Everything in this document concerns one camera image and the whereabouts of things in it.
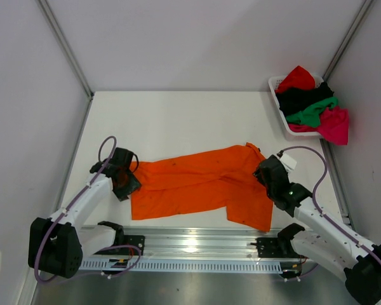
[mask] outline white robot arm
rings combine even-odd
[[[92,166],[82,190],[68,206],[48,219],[38,217],[31,224],[28,263],[36,271],[37,280],[41,280],[38,270],[70,278],[82,259],[101,249],[125,244],[123,227],[118,224],[103,221],[91,230],[81,228],[104,198],[116,196],[122,201],[141,186],[130,171],[133,156],[133,152],[114,146],[105,161]]]
[[[316,189],[327,173],[326,162],[324,175],[312,194],[304,186],[289,181],[288,172],[294,169],[295,160],[283,151],[278,157],[272,155],[261,162],[254,176],[279,209],[313,230],[306,231],[298,224],[286,227],[278,234],[282,248],[292,249],[295,255],[308,257],[331,271],[345,282],[360,304],[376,304],[381,300],[381,245],[354,232],[317,203]]]

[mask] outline white table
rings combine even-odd
[[[318,139],[288,141],[267,92],[96,92],[67,184],[63,206],[82,188],[89,169],[97,162],[97,151],[109,135],[140,161],[157,161],[236,144],[251,142],[264,156],[285,147],[304,145],[322,152]],[[104,147],[108,155],[111,142]],[[323,172],[321,160],[312,152],[288,152],[297,161],[290,180],[312,190]],[[327,175],[317,192],[325,209],[341,219],[337,199]],[[132,220],[130,201],[110,196],[100,202],[86,224],[108,220],[124,226],[248,228],[228,221],[225,208],[160,219]],[[294,222],[274,207],[272,229]]]

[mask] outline orange cloth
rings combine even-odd
[[[131,216],[142,220],[227,207],[227,219],[271,228],[273,203],[253,176],[265,158],[250,143],[157,162],[140,162],[142,187],[131,195]]]

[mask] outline green cloth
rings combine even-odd
[[[306,107],[303,111],[291,114],[290,116],[286,116],[285,118],[288,123],[307,125],[316,128],[320,126],[319,115],[323,111],[325,111],[327,107],[333,109],[336,106],[337,98],[329,97]]]

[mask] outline plastic basket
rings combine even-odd
[[[317,75],[313,75],[311,74],[315,80],[315,86],[316,88],[323,82],[323,78],[321,78],[320,76],[317,76]],[[271,90],[271,94],[272,94],[272,100],[274,101],[275,103],[275,106],[278,110],[278,114],[279,114],[279,118],[281,119],[280,120],[280,123],[284,126],[283,131],[284,131],[284,135],[285,135],[285,138],[287,140],[298,140],[298,139],[308,139],[308,138],[323,138],[322,135],[318,132],[293,132],[292,130],[290,130],[290,127],[288,126],[288,122],[286,121],[285,119],[285,116],[283,114],[283,112],[281,110],[279,110],[279,102],[278,102],[278,99],[277,99],[277,96],[275,94],[275,90],[277,90],[278,86],[280,83],[282,83],[282,81],[285,79],[286,75],[284,76],[274,76],[273,78],[270,78],[268,80],[268,85],[269,85],[269,88]]]

